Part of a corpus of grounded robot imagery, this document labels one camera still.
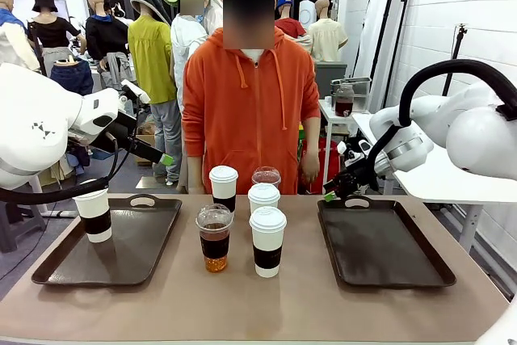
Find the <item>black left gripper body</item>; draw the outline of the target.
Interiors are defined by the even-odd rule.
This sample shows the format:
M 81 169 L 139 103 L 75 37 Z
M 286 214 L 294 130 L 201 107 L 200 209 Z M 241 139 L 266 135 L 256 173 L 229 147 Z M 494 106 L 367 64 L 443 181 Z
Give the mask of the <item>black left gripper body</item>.
M 118 111 L 117 117 L 96 137 L 93 146 L 107 153 L 114 153 L 116 146 L 127 149 L 134 138 L 137 119 L 125 111 Z

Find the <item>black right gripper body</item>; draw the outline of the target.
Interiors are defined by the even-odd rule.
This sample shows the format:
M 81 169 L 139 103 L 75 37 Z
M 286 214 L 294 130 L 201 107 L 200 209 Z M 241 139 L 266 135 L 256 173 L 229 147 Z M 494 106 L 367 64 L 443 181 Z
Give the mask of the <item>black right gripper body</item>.
M 346 199 L 348 196 L 354 195 L 365 183 L 355 174 L 342 171 L 334 177 L 334 192 L 340 199 Z

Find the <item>person's left hand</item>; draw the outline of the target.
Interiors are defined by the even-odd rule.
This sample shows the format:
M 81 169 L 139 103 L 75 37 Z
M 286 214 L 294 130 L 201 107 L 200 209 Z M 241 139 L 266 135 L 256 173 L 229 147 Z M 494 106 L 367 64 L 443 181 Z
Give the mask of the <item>person's left hand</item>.
M 302 177 L 305 183 L 313 183 L 320 171 L 318 149 L 308 149 L 301 158 Z

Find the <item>person's right hand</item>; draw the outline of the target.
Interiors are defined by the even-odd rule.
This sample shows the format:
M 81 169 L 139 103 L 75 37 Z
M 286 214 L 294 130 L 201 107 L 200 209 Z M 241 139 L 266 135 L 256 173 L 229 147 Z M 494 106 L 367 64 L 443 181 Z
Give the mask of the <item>person's right hand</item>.
M 188 193 L 191 195 L 203 195 L 205 193 L 202 172 L 188 171 Z

